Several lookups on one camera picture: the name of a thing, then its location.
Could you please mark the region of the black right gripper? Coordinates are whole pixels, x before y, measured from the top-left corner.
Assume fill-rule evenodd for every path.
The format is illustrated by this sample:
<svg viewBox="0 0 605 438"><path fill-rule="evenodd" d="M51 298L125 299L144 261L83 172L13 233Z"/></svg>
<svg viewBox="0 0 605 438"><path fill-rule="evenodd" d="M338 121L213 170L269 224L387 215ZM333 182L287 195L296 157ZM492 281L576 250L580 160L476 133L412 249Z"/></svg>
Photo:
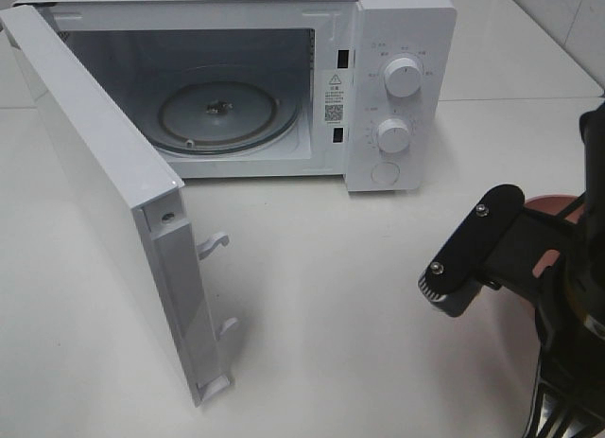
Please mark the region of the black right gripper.
<svg viewBox="0 0 605 438"><path fill-rule="evenodd" d="M595 437L604 430L604 341L568 305L561 263L546 269L542 280L531 435Z"/></svg>

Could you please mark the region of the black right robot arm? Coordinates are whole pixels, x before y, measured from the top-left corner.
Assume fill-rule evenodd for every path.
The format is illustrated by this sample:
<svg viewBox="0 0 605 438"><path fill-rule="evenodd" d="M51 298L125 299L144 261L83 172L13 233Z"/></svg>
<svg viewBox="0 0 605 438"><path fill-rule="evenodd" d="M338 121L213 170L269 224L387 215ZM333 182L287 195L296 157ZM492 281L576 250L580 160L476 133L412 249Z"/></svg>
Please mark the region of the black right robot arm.
<svg viewBox="0 0 605 438"><path fill-rule="evenodd" d="M527 437L595 437L604 430L604 109L583 114L585 192L568 248L544 271L536 312L542 344Z"/></svg>

